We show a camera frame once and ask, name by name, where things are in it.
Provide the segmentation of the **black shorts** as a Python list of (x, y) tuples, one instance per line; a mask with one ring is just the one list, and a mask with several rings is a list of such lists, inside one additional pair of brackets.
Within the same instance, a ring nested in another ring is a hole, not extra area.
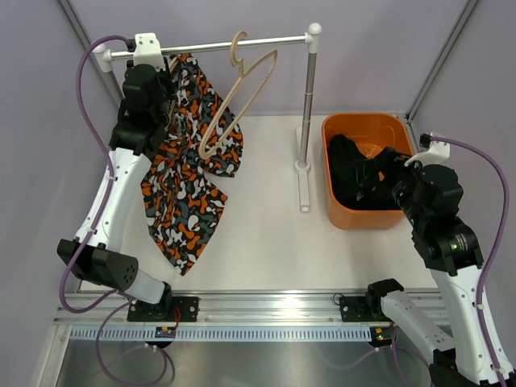
[(355, 142), (344, 135), (335, 135), (327, 147), (327, 155), (332, 193), (342, 206), (351, 210), (399, 210), (384, 182), (386, 200), (362, 202), (356, 200), (356, 162), (368, 158), (360, 152)]

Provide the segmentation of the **wooden hanger with camo shorts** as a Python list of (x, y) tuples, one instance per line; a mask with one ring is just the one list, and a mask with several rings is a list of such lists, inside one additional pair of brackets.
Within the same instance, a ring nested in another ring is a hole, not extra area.
[(175, 133), (177, 131), (177, 112), (179, 110), (177, 101), (177, 89), (179, 85), (179, 56), (171, 56), (169, 63), (169, 72), (172, 78), (172, 97), (169, 103), (169, 126), (168, 131)]

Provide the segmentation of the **orange camouflage shorts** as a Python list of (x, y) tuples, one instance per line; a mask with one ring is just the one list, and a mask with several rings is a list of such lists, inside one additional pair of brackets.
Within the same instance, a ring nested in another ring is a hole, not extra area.
[(148, 233), (164, 258), (184, 276), (214, 235), (227, 201), (208, 176), (237, 173), (243, 133), (235, 127), (213, 156), (202, 159), (199, 145), (223, 100), (194, 56), (174, 56), (172, 66), (176, 93), (171, 122), (140, 187)]

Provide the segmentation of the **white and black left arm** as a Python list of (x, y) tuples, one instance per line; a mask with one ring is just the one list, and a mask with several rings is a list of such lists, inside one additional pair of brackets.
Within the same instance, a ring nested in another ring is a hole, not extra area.
[(145, 304), (146, 313), (161, 322), (173, 312), (169, 286), (121, 252), (123, 232), (140, 183), (148, 173), (170, 123), (174, 87), (166, 65), (134, 64), (124, 74), (123, 99), (108, 144), (101, 146), (106, 171), (85, 221), (71, 240), (63, 239), (57, 254), (66, 265), (61, 284), (70, 275), (105, 286), (108, 292), (87, 307), (68, 304), (64, 287), (60, 303), (83, 314), (118, 293)]

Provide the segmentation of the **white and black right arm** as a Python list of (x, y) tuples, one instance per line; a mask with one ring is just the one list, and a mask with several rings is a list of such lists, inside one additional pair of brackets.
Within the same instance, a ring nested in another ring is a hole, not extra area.
[(451, 334), (414, 306), (394, 279), (372, 283), (365, 310), (401, 329), (428, 363), (435, 386), (513, 386), (481, 275), (487, 268), (474, 231), (457, 215), (463, 189), (456, 172), (393, 148), (372, 160), (412, 226), (412, 241), (439, 288)]

